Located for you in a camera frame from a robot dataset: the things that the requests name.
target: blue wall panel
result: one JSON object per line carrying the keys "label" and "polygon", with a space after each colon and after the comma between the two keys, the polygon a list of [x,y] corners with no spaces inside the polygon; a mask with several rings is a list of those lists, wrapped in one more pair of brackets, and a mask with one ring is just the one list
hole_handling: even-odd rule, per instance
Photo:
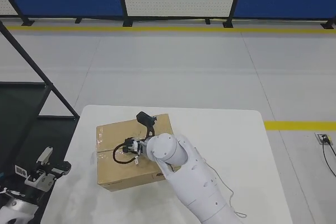
{"label": "blue wall panel", "polygon": [[122,16],[120,0],[16,0],[24,15]]}
{"label": "blue wall panel", "polygon": [[332,18],[336,0],[238,0],[234,17]]}

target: wall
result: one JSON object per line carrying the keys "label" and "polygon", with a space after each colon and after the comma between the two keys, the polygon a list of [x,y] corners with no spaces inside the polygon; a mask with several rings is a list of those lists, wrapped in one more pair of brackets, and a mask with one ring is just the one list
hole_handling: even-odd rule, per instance
{"label": "wall", "polygon": [[[16,0],[24,15],[122,16],[120,0]],[[228,16],[232,0],[126,0],[129,16]],[[0,0],[0,15],[16,15],[8,0]],[[331,18],[336,0],[238,0],[234,17]]]}

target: electrical outlet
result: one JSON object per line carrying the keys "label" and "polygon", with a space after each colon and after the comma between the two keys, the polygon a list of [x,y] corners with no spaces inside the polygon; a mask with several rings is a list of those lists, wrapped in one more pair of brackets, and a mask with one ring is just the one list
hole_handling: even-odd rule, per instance
{"label": "electrical outlet", "polygon": [[315,136],[316,136],[319,144],[320,145],[324,144],[325,146],[329,145],[327,142],[323,142],[323,135],[327,135],[328,139],[330,140],[330,144],[333,146],[332,138],[328,134],[325,134],[325,133],[315,133]]}

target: robotic arm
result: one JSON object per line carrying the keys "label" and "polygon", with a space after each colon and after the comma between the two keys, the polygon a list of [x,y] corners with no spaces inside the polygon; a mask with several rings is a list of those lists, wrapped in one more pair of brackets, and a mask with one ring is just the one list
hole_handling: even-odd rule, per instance
{"label": "robotic arm", "polygon": [[[137,115],[137,120],[151,130],[152,127],[148,127],[147,124],[153,126],[155,118],[142,113]],[[124,152],[131,150],[137,154],[134,158],[136,164],[139,155],[157,162],[179,200],[201,223],[242,224],[233,208],[222,196],[216,178],[205,159],[187,138],[166,133],[151,136],[148,131],[146,139],[137,141],[140,147],[137,147],[132,138],[130,141],[126,139],[126,142],[129,142],[129,145],[124,147]],[[181,166],[181,168],[174,172],[170,169],[171,165]]]}
{"label": "robotic arm", "polygon": [[53,149],[47,147],[30,172],[15,165],[15,173],[25,178],[25,184],[20,192],[7,188],[0,192],[10,197],[7,204],[0,209],[0,224],[28,223],[34,218],[43,195],[52,188],[57,179],[70,172],[71,164],[67,161],[59,164],[49,162],[52,152]]}

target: yellow floor line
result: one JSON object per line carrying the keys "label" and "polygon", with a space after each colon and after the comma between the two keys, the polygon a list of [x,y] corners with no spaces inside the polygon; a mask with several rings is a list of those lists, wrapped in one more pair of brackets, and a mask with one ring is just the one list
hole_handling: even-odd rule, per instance
{"label": "yellow floor line", "polygon": [[9,30],[24,31],[81,31],[81,32],[264,32],[280,34],[336,34],[335,30],[273,29],[273,28],[223,28],[223,27],[156,27],[156,26],[7,26]]}
{"label": "yellow floor line", "polygon": [[264,122],[266,130],[333,130],[336,122]]}

